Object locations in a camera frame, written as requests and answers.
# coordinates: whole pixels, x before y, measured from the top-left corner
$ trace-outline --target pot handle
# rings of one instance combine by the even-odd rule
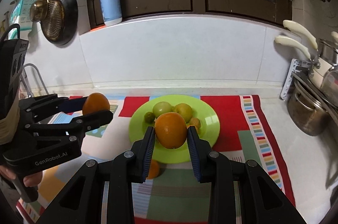
[[[315,111],[314,109],[308,107],[307,105],[305,105],[303,102],[301,102],[301,100],[299,100],[299,93],[295,92],[295,99],[306,109],[308,109],[309,111]]]
[[[309,52],[309,49],[302,45],[300,42],[290,38],[290,37],[287,37],[287,36],[276,36],[275,37],[275,42],[277,44],[282,44],[282,45],[286,45],[286,46],[289,46],[289,47],[295,47],[295,48],[298,48],[300,51],[302,51],[305,55],[305,57],[307,57],[308,59],[310,59],[311,61],[311,55],[310,55],[310,52]]]
[[[331,32],[331,36],[333,37],[333,39],[335,40],[335,43],[338,44],[338,33],[335,31]]]
[[[315,36],[313,36],[309,30],[307,30],[304,26],[302,26],[300,23],[298,22],[294,22],[291,20],[284,20],[283,21],[283,26],[290,29],[291,32],[294,33],[300,33],[305,35],[305,37],[308,38],[308,40],[310,41],[311,46],[313,47],[313,49],[318,50],[318,44],[316,42],[316,38]]]

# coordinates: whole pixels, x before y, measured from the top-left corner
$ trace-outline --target colorful striped border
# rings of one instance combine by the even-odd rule
[[[276,163],[269,140],[266,137],[263,126],[255,111],[252,96],[241,96],[241,104],[243,114],[245,115],[250,127],[257,151],[260,151],[260,158],[263,165],[262,167],[269,174],[271,179],[278,185],[278,187],[285,193],[281,173]]]

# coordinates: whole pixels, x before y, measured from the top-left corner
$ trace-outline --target human hand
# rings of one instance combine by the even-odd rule
[[[8,180],[13,180],[16,178],[16,174],[11,170],[6,168],[5,166],[0,166],[0,174]],[[23,183],[26,187],[34,187],[37,186],[42,180],[42,172],[31,174],[26,176],[23,179]]]

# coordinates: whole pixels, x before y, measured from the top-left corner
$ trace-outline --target soap dispenser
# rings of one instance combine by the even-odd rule
[[[112,26],[122,21],[120,0],[100,0],[100,2],[106,26]]]

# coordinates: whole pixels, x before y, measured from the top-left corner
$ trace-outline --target orange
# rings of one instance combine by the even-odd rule
[[[179,148],[187,139],[187,127],[180,114],[168,112],[155,121],[155,134],[160,144],[169,149]]]
[[[110,110],[109,101],[102,93],[94,92],[88,96],[83,104],[82,114],[85,115],[101,110]]]
[[[159,174],[159,163],[155,160],[151,160],[150,169],[147,179],[154,179]]]

